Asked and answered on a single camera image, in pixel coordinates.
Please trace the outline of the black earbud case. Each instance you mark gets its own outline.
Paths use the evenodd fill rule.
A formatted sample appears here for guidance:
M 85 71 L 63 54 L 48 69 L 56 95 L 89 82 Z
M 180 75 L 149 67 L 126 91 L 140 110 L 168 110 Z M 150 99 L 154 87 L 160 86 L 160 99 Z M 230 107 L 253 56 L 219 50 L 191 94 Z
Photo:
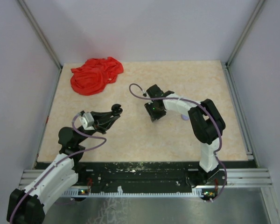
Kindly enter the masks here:
M 113 116 L 119 116 L 123 112 L 123 109 L 121 108 L 120 104 L 112 105 L 111 110 Z

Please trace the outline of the purple earbud case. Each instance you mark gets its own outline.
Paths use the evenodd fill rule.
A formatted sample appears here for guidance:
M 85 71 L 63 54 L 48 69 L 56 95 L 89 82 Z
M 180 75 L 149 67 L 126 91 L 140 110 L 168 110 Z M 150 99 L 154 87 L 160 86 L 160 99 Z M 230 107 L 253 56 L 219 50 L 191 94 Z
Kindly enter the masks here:
M 185 115 L 181 115 L 181 118 L 182 118 L 182 120 L 185 120 L 185 121 L 187 121 L 187 120 L 189 120 L 189 117 L 187 117 L 187 116 L 185 116 Z

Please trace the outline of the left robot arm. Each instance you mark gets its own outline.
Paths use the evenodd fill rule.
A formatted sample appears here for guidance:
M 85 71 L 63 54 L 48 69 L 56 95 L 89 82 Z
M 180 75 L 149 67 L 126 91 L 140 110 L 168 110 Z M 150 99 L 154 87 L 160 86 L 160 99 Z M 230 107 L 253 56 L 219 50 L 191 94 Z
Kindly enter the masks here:
M 109 112 L 79 112 L 71 127 L 63 127 L 58 133 L 61 149 L 53 162 L 24 189 L 15 189 L 7 209 L 7 221 L 11 224 L 41 224 L 50 207 L 74 184 L 87 182 L 86 168 L 79 161 L 88 151 L 81 146 L 94 133 L 106 134 L 120 118 L 123 109 L 114 104 Z

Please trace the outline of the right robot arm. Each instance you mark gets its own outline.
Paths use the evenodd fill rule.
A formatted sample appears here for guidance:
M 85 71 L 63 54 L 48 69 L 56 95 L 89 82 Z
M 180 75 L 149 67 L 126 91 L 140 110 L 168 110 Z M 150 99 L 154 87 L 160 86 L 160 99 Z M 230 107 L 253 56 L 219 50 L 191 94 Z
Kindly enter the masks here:
M 144 97 L 150 101 L 144 106 L 152 122 L 164 117 L 167 111 L 174 111 L 187 117 L 192 125 L 193 133 L 201 142 L 201 159 L 199 179 L 203 184 L 211 184 L 216 174 L 218 161 L 214 152 L 222 147 L 223 130 L 226 124 L 213 101 L 193 101 L 175 94 L 173 91 L 163 92 L 158 85 L 143 91 Z

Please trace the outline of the red cloth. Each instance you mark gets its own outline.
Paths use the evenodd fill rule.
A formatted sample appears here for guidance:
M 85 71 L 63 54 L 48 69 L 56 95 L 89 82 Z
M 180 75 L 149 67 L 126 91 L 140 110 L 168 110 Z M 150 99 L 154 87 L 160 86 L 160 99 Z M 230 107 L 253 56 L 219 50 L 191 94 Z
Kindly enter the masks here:
M 101 93 L 107 84 L 115 83 L 124 72 L 123 65 L 113 57 L 88 59 L 82 66 L 71 69 L 70 84 L 76 93 L 91 96 Z

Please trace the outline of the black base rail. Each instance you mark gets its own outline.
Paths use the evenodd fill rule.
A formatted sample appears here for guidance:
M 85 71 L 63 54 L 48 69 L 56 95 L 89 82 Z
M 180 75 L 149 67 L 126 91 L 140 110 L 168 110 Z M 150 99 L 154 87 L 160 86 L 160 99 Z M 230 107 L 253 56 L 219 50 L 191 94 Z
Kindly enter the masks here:
M 218 167 L 210 174 L 198 162 L 81 162 L 82 175 L 77 186 L 89 187 L 91 193 L 191 193 L 199 186 L 218 189 L 226 180 Z

